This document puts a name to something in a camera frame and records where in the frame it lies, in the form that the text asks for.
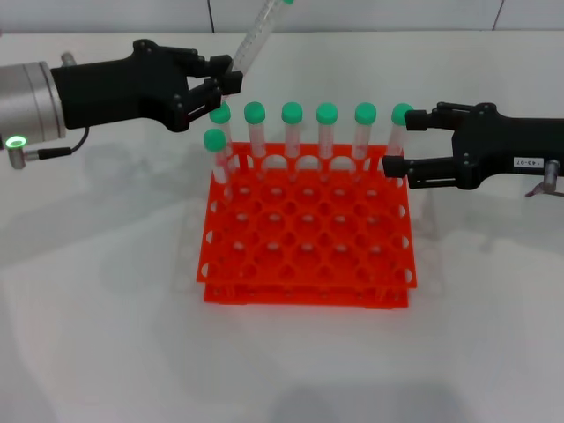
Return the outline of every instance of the white wall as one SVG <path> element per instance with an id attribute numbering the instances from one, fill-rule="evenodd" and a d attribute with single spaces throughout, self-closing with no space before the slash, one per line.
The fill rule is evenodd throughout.
<path id="1" fill-rule="evenodd" d="M 211 0 L 217 32 L 253 24 L 263 0 Z M 501 0 L 295 0 L 280 30 L 492 29 Z"/>
<path id="2" fill-rule="evenodd" d="M 217 32 L 263 0 L 210 0 Z M 295 0 L 281 31 L 491 29 L 501 0 Z M 499 29 L 564 29 L 564 0 L 506 0 Z M 206 0 L 0 0 L 5 32 L 210 32 Z"/>
<path id="3" fill-rule="evenodd" d="M 210 32 L 206 0 L 0 0 L 5 32 Z"/>
<path id="4" fill-rule="evenodd" d="M 564 29 L 564 0 L 506 0 L 500 29 Z"/>

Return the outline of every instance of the green test tube cap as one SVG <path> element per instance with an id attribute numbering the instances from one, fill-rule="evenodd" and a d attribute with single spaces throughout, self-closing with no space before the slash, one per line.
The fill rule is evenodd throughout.
<path id="1" fill-rule="evenodd" d="M 413 108 L 407 103 L 399 103 L 394 107 L 391 114 L 391 121 L 397 126 L 405 126 L 405 114 Z"/>
<path id="2" fill-rule="evenodd" d="M 322 103 L 317 108 L 317 121 L 321 125 L 332 125 L 337 121 L 337 106 L 333 103 Z"/>
<path id="3" fill-rule="evenodd" d="M 288 125 L 297 125 L 303 119 L 303 109 L 300 104 L 291 101 L 282 107 L 282 120 Z"/>
<path id="4" fill-rule="evenodd" d="M 266 111 L 264 106 L 258 101 L 251 101 L 245 106 L 245 120 L 251 125 L 257 125 L 264 122 Z"/>
<path id="5" fill-rule="evenodd" d="M 229 122 L 231 119 L 231 109 L 227 105 L 227 103 L 221 103 L 219 108 L 210 112 L 210 119 L 216 125 L 223 125 L 224 123 Z"/>
<path id="6" fill-rule="evenodd" d="M 360 103 L 354 111 L 354 120 L 361 125 L 370 126 L 376 122 L 376 106 L 372 103 Z"/>
<path id="7" fill-rule="evenodd" d="M 204 147 L 208 152 L 221 152 L 227 146 L 226 134 L 223 130 L 207 130 L 204 134 Z"/>

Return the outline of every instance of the test tube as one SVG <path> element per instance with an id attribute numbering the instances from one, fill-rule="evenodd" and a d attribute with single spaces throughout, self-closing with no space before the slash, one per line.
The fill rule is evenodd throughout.
<path id="1" fill-rule="evenodd" d="M 286 103 L 282 107 L 282 120 L 286 124 L 285 155 L 296 158 L 300 155 L 300 123 L 303 109 L 298 103 Z"/>
<path id="2" fill-rule="evenodd" d="M 207 130 L 204 134 L 204 146 L 208 152 L 213 152 L 213 177 L 217 183 L 225 184 L 229 182 L 229 172 L 227 170 L 226 134 L 222 130 Z"/>
<path id="3" fill-rule="evenodd" d="M 405 142 L 407 141 L 405 114 L 410 110 L 413 110 L 413 108 L 406 103 L 400 103 L 394 107 L 394 111 L 391 114 L 392 127 L 388 148 L 386 149 L 387 156 L 399 156 L 404 150 Z"/>
<path id="4" fill-rule="evenodd" d="M 376 107 L 372 103 L 360 103 L 354 112 L 356 131 L 352 143 L 352 158 L 362 160 L 367 157 L 370 131 L 376 122 Z"/>
<path id="5" fill-rule="evenodd" d="M 250 65 L 261 51 L 274 26 L 293 0 L 266 0 L 258 12 L 255 24 L 245 35 L 233 59 L 233 70 L 247 75 Z"/>
<path id="6" fill-rule="evenodd" d="M 226 134 L 227 140 L 227 147 L 226 147 L 226 155 L 231 156 L 233 154 L 233 140 L 231 139 L 231 123 L 229 120 L 231 119 L 231 109 L 227 105 L 227 103 L 221 103 L 219 108 L 210 112 L 210 119 L 218 129 L 223 130 L 224 134 Z"/>
<path id="7" fill-rule="evenodd" d="M 264 142 L 264 106 L 258 101 L 252 101 L 245 106 L 245 120 L 249 124 L 250 150 L 254 157 L 266 155 Z"/>
<path id="8" fill-rule="evenodd" d="M 322 103 L 317 108 L 320 159 L 330 159 L 333 156 L 334 127 L 337 117 L 337 107 L 333 103 Z"/>

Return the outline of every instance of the black cable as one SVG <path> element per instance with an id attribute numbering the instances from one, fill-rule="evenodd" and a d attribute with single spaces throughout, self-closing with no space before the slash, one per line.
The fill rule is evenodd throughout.
<path id="1" fill-rule="evenodd" d="M 497 11 L 497 16 L 495 17 L 495 21 L 493 23 L 492 31 L 497 29 L 497 22 L 500 20 L 501 11 L 503 10 L 503 6 L 505 5 L 505 0 L 501 0 L 500 9 Z"/>
<path id="2" fill-rule="evenodd" d="M 61 148 L 41 148 L 37 150 L 37 159 L 39 160 L 47 160 L 47 159 L 54 159 L 56 157 L 63 157 L 63 156 L 70 156 L 74 152 L 76 152 L 80 147 L 82 147 L 90 135 L 90 128 L 85 128 L 85 133 L 78 141 L 74 147 L 61 147 Z"/>
<path id="3" fill-rule="evenodd" d="M 208 0 L 208 14 L 210 15 L 211 32 L 215 33 L 215 25 L 213 24 L 213 14 L 212 14 L 211 0 Z"/>
<path id="4" fill-rule="evenodd" d="M 72 147 L 70 149 L 70 152 L 75 152 L 80 147 L 82 147 L 82 145 L 85 143 L 85 141 L 86 141 L 86 139 L 88 138 L 89 135 L 90 135 L 90 127 L 87 126 L 85 128 L 85 134 L 82 136 L 82 138 L 80 138 L 80 141 L 78 141 L 78 144 L 76 144 L 74 147 Z"/>

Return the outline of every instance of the test tube rack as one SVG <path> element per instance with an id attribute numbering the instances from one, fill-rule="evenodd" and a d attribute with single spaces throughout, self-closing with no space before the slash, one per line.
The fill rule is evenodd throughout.
<path id="1" fill-rule="evenodd" d="M 229 183 L 211 178 L 197 275 L 206 302 L 408 307 L 417 279 L 407 184 L 378 170 L 385 145 L 364 160 L 351 148 L 321 160 L 317 145 L 288 158 L 268 143 L 258 159 L 233 144 Z M 334 166 L 343 157 L 351 165 Z"/>

